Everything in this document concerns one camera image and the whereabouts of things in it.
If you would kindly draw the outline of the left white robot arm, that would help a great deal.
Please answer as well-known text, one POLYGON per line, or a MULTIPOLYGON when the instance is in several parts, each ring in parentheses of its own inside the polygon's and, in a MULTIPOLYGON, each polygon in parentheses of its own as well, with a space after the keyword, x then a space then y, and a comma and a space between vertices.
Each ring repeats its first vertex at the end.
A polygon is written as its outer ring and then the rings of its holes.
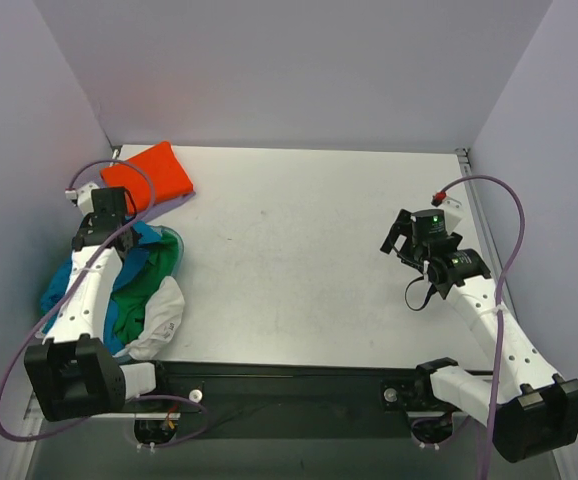
POLYGON ((171 387, 150 362, 122 365, 103 344, 113 285, 138 236, 127 221, 125 190, 95 189, 93 211, 72 239, 66 299, 24 366, 45 418, 51 422, 115 413, 136 398, 151 412, 164 409, 171 387))

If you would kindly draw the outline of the teal blue t shirt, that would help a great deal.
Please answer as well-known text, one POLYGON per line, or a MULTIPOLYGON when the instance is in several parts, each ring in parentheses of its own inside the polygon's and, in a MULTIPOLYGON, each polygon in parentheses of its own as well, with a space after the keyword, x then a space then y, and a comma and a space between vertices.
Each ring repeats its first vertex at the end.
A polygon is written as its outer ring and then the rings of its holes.
POLYGON ((103 343, 112 354, 122 351, 144 330, 146 305, 171 275, 180 253, 177 237, 160 226, 139 222, 138 245, 127 255, 112 289, 104 321, 103 343))

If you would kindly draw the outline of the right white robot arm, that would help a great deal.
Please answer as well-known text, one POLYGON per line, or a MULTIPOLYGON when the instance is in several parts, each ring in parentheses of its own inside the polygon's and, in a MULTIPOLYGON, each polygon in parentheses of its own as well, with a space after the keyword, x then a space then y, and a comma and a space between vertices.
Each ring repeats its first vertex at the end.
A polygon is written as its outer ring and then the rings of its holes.
POLYGON ((493 362, 482 380, 445 357, 416 368, 412 395, 417 404, 449 404, 480 424, 493 427, 493 445, 507 461, 520 460, 575 442, 578 436, 578 380, 566 380, 532 344, 507 306, 496 299, 496 281, 473 249, 461 249, 461 235, 446 229, 441 209, 401 210, 381 250, 429 283, 464 320, 493 362))

